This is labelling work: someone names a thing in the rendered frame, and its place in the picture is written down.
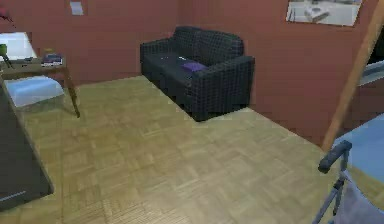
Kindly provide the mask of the black checked sofa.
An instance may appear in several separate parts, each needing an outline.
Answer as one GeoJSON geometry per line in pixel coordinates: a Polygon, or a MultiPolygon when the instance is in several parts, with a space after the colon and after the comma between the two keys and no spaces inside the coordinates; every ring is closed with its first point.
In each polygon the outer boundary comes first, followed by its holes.
{"type": "Polygon", "coordinates": [[[140,45],[141,73],[195,121],[245,108],[250,103],[255,58],[232,33],[178,26],[172,36],[140,45]],[[189,72],[184,63],[206,69],[189,72]]]}

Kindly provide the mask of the purple cushion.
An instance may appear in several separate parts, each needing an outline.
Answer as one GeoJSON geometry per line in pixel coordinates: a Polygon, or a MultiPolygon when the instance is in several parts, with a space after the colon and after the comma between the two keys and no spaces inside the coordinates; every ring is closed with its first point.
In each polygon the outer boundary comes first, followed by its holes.
{"type": "Polygon", "coordinates": [[[198,62],[188,62],[184,63],[182,68],[189,72],[197,72],[206,69],[206,66],[198,62]]]}

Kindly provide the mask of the brown wooden table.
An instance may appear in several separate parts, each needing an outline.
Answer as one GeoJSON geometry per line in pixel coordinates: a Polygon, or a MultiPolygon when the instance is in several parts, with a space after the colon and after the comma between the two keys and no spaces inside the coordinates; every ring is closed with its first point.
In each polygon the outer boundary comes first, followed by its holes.
{"type": "Polygon", "coordinates": [[[0,71],[0,78],[2,80],[15,80],[20,78],[28,78],[40,76],[42,74],[57,74],[60,73],[64,76],[65,84],[68,89],[72,105],[77,117],[80,117],[80,111],[77,104],[77,93],[75,86],[70,75],[66,59],[63,59],[61,65],[42,66],[41,58],[32,58],[30,61],[22,59],[11,60],[11,65],[8,66],[6,62],[0,62],[4,68],[0,71]]]}

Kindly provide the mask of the dark grey cabinet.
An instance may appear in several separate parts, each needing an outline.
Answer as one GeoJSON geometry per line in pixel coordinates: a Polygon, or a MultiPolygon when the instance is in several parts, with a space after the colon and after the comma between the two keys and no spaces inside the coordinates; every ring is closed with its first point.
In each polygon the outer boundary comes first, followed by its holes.
{"type": "Polygon", "coordinates": [[[0,212],[54,192],[0,78],[0,212]]]}

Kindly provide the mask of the window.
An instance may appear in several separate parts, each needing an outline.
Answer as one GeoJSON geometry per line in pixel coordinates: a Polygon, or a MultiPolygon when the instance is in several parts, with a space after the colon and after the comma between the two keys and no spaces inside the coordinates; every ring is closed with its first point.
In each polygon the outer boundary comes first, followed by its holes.
{"type": "Polygon", "coordinates": [[[1,33],[0,44],[7,46],[7,56],[10,60],[36,58],[26,32],[1,33]]]}

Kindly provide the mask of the small pale wall picture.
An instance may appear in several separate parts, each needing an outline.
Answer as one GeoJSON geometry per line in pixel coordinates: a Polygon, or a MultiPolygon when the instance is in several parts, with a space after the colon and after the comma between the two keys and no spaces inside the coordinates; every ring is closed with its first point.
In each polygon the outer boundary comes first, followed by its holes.
{"type": "Polygon", "coordinates": [[[84,14],[84,10],[82,7],[82,3],[78,1],[71,1],[70,2],[71,7],[71,13],[76,16],[81,16],[84,14]]]}

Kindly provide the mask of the wooden door frame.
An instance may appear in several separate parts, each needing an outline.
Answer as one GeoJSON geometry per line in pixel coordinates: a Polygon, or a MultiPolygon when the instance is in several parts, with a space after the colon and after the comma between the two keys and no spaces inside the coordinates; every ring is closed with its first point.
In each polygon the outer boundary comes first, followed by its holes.
{"type": "Polygon", "coordinates": [[[328,152],[334,143],[336,135],[344,122],[347,110],[352,102],[354,93],[360,83],[361,75],[366,67],[374,45],[384,24],[384,0],[378,0],[372,17],[367,26],[367,31],[357,53],[352,70],[346,80],[343,91],[340,94],[336,111],[332,117],[331,124],[325,134],[321,150],[328,152]]]}

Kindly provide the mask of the framed wall picture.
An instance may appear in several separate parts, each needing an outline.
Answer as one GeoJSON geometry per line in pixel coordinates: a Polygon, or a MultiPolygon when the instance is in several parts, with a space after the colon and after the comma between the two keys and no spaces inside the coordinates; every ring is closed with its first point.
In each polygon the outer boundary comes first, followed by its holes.
{"type": "Polygon", "coordinates": [[[363,0],[289,0],[288,22],[353,26],[363,0]]]}

